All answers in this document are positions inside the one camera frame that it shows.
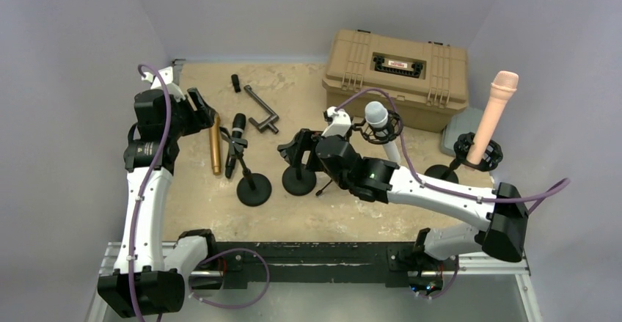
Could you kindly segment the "black microphone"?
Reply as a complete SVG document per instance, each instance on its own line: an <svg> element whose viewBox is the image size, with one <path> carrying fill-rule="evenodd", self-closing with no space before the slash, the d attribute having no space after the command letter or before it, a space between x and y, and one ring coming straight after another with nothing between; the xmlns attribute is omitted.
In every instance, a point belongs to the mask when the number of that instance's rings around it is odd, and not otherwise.
<svg viewBox="0 0 622 322"><path fill-rule="evenodd" d="M233 119L233 124L230 132L230 138L241 139L246 127L246 115L237 113ZM224 175L227 179L230 179L233 175L235 165L237 162L237 156L235 154L236 146L235 142L229 144L229 150L227 154L227 160L225 164Z"/></svg>

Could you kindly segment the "black clip mic stand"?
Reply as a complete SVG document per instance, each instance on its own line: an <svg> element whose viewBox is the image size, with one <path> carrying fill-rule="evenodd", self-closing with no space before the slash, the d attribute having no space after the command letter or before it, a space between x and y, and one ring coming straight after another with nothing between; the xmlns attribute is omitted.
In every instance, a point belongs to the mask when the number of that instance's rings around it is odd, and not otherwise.
<svg viewBox="0 0 622 322"><path fill-rule="evenodd" d="M220 132L228 144L235 142L237 161L242 168L242 178L236 187L236 194L241 203L249 207L257 207L268 201L272 186L270 180L263 174L252 172L244 160L244 150L248 146L245 139L230 138L230 132L220 127Z"/></svg>

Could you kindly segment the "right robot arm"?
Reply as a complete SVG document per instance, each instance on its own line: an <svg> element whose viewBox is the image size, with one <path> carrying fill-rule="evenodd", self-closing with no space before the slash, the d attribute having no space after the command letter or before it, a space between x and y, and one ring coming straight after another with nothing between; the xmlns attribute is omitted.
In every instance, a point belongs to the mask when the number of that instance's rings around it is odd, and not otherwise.
<svg viewBox="0 0 622 322"><path fill-rule="evenodd" d="M430 178L393 161L364 157L344 136L322 136L309 129L301 129L277 151L288 164L288 180L295 179L298 169L311 175L322 172L359 200L413 205L459 220L453 227L420 231L411 250L420 268L471 252L510 263L524 256L529 214L518 189L509 183L493 189Z"/></svg>

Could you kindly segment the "white microphone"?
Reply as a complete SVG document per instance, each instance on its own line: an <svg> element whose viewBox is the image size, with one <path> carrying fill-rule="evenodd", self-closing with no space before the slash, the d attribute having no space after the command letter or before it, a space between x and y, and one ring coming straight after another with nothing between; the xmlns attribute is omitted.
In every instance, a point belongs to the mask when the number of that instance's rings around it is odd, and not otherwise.
<svg viewBox="0 0 622 322"><path fill-rule="evenodd" d="M396 164L400 164L401 156L398 147L395 140L389 137L393 132L389 130L391 126L389 112L384 105L378 101L369 102L365 107L365 121L371 127L376 138L382 141L381 145L387 158Z"/></svg>

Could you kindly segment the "gold microphone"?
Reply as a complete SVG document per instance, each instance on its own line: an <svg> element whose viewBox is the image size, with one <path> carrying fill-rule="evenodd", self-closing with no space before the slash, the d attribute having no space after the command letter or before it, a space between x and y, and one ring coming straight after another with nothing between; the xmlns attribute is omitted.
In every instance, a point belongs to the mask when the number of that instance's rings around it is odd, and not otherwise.
<svg viewBox="0 0 622 322"><path fill-rule="evenodd" d="M222 152L221 152L221 137L220 126L221 118L218 113L213 116L213 125L208 129L210 153L211 153L211 168L214 175L220 175L222 173Z"/></svg>

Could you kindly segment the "black round-base mic stand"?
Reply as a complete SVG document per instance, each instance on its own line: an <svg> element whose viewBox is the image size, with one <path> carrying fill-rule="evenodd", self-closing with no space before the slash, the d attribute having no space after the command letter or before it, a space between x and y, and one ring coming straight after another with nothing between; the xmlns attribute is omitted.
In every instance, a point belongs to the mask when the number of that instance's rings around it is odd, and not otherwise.
<svg viewBox="0 0 622 322"><path fill-rule="evenodd" d="M309 194L316 186L317 178L314 172L304 168L289 166L282 173L282 186L287 193L293 196Z"/></svg>

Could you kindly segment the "black tripod shock-mount stand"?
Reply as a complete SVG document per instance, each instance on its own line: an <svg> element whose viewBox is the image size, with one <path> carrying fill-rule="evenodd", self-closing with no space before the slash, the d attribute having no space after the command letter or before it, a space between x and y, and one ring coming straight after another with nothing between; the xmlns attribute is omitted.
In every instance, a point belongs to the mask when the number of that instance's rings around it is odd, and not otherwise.
<svg viewBox="0 0 622 322"><path fill-rule="evenodd" d="M399 161L360 155L349 142L348 135L358 131L365 141L385 146L395 141L402 130L400 116L388 111L385 122L372 124L365 120L353 124L345 136L322 136L315 155L322 171L342 190L366 202L387 203L387 193L392 190L390 180L400 168Z"/></svg>

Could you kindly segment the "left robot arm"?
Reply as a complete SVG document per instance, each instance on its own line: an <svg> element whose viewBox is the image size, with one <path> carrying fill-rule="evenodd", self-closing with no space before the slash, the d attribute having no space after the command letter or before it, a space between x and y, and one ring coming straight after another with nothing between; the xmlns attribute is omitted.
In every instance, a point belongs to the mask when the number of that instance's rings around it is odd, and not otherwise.
<svg viewBox="0 0 622 322"><path fill-rule="evenodd" d="M164 254L162 229L167 192L172 183L178 140L213 125L215 110L195 88L171 95L171 109L161 89L134 98L137 121L128 132L123 154L128 208L121 249L110 274L98 278L99 296L121 317L178 312L189 292L189 276L198 267L213 268L219 250L210 230L182 233Z"/></svg>

